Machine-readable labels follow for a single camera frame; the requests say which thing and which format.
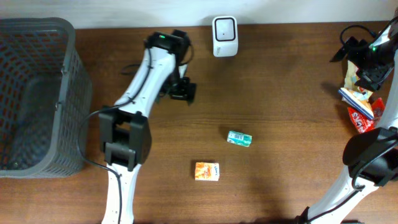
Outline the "yellow wet wipes pack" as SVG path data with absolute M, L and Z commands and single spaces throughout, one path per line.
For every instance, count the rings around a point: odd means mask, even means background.
M 373 92 L 356 85 L 356 82 L 359 81 L 359 77 L 356 74 L 358 71 L 359 68 L 348 60 L 344 85 L 338 90 L 338 93 L 342 96 L 343 101 L 347 102 L 367 119 L 373 120 L 374 113 L 369 103 L 369 98 Z

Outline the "red snack bag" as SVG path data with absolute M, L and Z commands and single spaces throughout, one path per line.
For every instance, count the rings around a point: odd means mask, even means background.
M 374 119 L 368 119 L 354 108 L 348 108 L 349 118 L 358 133 L 365 133 L 376 128 L 385 110 L 385 104 L 382 98 L 376 99 L 371 105 L 371 108 L 374 113 Z

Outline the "teal tissue pack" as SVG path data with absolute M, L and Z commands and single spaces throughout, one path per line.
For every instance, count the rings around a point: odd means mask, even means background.
M 249 147 L 252 143 L 252 136 L 237 131 L 229 131 L 227 141 L 231 144 Z

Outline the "orange tissue pack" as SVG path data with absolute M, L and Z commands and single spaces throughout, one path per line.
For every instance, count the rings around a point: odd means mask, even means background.
M 196 162 L 195 180 L 200 181 L 219 181 L 220 165 L 218 163 Z

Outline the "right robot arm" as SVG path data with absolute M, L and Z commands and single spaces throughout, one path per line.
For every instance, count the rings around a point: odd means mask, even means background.
M 392 75 L 385 110 L 373 130 L 353 136 L 343 152 L 343 170 L 325 196 L 295 217 L 295 223 L 342 223 L 367 195 L 397 180 L 397 18 L 372 41 L 350 37 L 331 59 L 347 58 L 358 68 L 357 86 L 378 91 Z

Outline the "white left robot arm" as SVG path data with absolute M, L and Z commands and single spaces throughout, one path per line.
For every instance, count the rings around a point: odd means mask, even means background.
M 103 223 L 133 223 L 137 176 L 152 145 L 149 115 L 163 96 L 193 103 L 196 84 L 185 72 L 192 42 L 182 30 L 154 32 L 144 42 L 144 57 L 127 90 L 113 107 L 99 113 L 101 150 L 108 169 Z

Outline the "white barcode scanner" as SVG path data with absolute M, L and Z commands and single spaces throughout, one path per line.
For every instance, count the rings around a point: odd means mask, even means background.
M 238 52 L 238 23 L 233 16 L 218 16 L 212 20 L 213 55 L 234 57 Z

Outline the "grey plastic mesh basket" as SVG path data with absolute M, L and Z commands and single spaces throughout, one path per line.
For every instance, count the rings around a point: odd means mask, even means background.
M 1 177 L 81 171 L 92 82 L 65 19 L 1 21 Z

